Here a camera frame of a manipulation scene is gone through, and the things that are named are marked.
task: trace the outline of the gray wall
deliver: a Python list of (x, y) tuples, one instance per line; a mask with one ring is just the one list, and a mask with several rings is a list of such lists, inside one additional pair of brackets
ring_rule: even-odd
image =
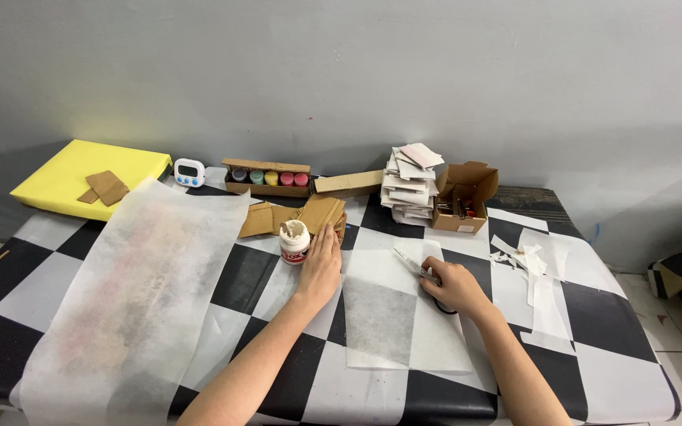
[(326, 174), (424, 141), (643, 269), (682, 247), (682, 2), (0, 0), (0, 154), (74, 137)]

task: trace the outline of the pink paint jar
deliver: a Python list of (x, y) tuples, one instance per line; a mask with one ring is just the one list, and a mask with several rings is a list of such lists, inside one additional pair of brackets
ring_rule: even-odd
[(280, 174), (280, 184), (284, 187), (293, 187), (293, 173), (284, 171)]
[(309, 177), (304, 173), (297, 173), (296, 176), (294, 176), (294, 184), (298, 187), (306, 187), (308, 182)]

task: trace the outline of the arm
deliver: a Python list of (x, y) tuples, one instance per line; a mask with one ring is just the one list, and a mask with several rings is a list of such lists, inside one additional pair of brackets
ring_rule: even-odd
[(333, 225), (309, 246), (296, 292), (257, 337), (199, 393), (177, 426), (246, 424), (268, 394), (299, 334), (341, 281), (341, 247)]
[(429, 267), (441, 278), (442, 286), (425, 278), (420, 279), (420, 285), (460, 315), (466, 315), (478, 327), (512, 423), (516, 426), (570, 426), (572, 422), (552, 388), (475, 277), (462, 265), (441, 262), (434, 257), (423, 262), (425, 270)]

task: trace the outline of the open cardboard box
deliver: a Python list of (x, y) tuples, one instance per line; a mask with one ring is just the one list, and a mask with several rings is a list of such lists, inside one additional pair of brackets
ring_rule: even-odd
[[(456, 232), (471, 232), (476, 234), (480, 227), (486, 224), (486, 208), (483, 206), (488, 198), (493, 197), (498, 187), (498, 170), (488, 167), (488, 164), (478, 161), (468, 161), (464, 164), (449, 164), (436, 179), (438, 196), (433, 199), (433, 219), (431, 228), (453, 230)], [(475, 217), (448, 215), (440, 213), (436, 202), (452, 202), (459, 196), (464, 200), (473, 200)]]
[[(312, 193), (312, 176), (309, 174), (308, 165), (239, 159), (223, 159), (222, 164), (228, 169), (228, 174), (225, 177), (225, 189), (227, 189), (228, 192), (243, 194), (247, 189), (251, 189), (252, 194), (258, 194), (262, 196), (286, 196), (298, 198), (309, 198), (310, 194)], [(233, 180), (230, 175), (230, 172), (237, 168), (243, 168), (247, 173), (250, 173), (252, 170), (263, 170), (265, 172), (275, 170), (279, 175), (284, 171), (290, 171), (294, 174), (304, 173), (307, 175), (309, 180), (306, 187), (272, 187), (267, 184), (254, 185), (251, 183), (248, 177), (246, 178), (245, 183), (241, 183)]]
[(384, 181), (383, 170), (342, 174), (315, 181), (315, 192), (333, 198), (364, 196), (380, 191)]

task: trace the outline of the stack of cardboard pieces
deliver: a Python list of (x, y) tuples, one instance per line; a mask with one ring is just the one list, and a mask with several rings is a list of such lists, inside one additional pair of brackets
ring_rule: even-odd
[(302, 208), (276, 206), (270, 202), (253, 204), (249, 207), (239, 238), (260, 234), (280, 235), (280, 224), (286, 220), (299, 219), (312, 235), (316, 235), (325, 224), (332, 221), (339, 241), (343, 242), (346, 231), (344, 205), (344, 200), (320, 194), (310, 197)]
[(439, 192), (433, 167), (443, 162), (441, 155), (419, 142), (392, 148), (384, 170), (380, 203), (391, 208), (393, 220), (428, 226), (428, 220), (433, 218), (433, 197)]

